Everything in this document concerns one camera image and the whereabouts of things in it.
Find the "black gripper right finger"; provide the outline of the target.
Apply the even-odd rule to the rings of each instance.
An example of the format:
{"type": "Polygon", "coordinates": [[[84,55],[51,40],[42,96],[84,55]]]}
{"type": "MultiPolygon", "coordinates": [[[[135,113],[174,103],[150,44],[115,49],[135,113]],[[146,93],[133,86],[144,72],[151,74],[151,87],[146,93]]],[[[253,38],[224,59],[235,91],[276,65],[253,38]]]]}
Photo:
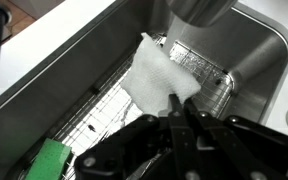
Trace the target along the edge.
{"type": "Polygon", "coordinates": [[[284,180],[284,167],[268,152],[277,142],[257,133],[263,126],[239,117],[218,120],[199,111],[191,100],[184,103],[188,122],[195,136],[206,145],[198,150],[206,158],[204,167],[210,177],[231,180],[284,180]]]}

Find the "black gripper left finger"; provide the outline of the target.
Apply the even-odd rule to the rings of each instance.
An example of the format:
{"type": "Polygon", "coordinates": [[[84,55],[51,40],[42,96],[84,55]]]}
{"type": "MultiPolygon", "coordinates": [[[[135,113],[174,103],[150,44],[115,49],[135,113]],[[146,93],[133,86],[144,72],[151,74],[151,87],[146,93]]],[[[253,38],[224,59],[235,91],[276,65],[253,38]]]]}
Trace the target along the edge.
{"type": "Polygon", "coordinates": [[[169,96],[168,115],[177,176],[180,180],[200,180],[194,133],[188,126],[182,105],[175,94],[169,96]]]}

